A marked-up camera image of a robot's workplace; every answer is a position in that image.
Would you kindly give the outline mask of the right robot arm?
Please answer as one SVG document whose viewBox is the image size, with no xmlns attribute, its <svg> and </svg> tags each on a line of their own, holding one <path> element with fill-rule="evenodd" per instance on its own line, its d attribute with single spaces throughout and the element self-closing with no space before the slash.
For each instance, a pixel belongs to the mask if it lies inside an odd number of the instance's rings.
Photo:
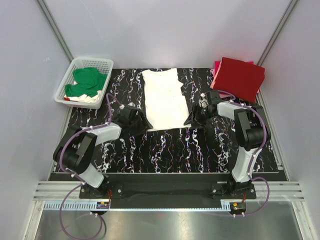
<svg viewBox="0 0 320 240">
<path fill-rule="evenodd" d="M 229 92 L 226 94 L 230 99 L 224 100 L 220 93 L 225 92 L 210 90 L 201 94 L 199 102 L 193 104 L 184 124 L 205 127 L 207 120 L 217 116 L 233 120 L 238 154 L 222 192 L 236 199 L 250 189 L 255 162 L 262 148 L 271 139 L 271 134 L 262 106 L 236 103 L 236 97 Z"/>
</svg>

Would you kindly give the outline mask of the white t shirt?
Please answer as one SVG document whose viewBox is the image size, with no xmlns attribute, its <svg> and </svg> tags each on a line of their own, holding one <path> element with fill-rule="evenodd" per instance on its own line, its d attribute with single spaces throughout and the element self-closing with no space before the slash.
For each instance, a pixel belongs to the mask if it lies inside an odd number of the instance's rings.
<svg viewBox="0 0 320 240">
<path fill-rule="evenodd" d="M 152 125 L 150 132 L 190 128 L 185 124 L 189 109 L 182 94 L 183 83 L 178 80 L 178 71 L 142 71 L 144 80 L 144 104 L 146 118 Z"/>
</svg>

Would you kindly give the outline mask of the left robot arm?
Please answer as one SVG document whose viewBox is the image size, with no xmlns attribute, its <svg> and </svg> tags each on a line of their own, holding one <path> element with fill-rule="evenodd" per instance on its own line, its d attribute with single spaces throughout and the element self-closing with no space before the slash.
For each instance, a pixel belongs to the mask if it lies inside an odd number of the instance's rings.
<svg viewBox="0 0 320 240">
<path fill-rule="evenodd" d="M 69 127 L 53 153 L 53 160 L 63 171 L 89 186 L 95 197 L 103 198 L 108 193 L 108 177 L 92 164 L 95 147 L 121 136 L 139 136 L 152 128 L 142 110 L 122 105 L 108 123 L 87 128 Z"/>
</svg>

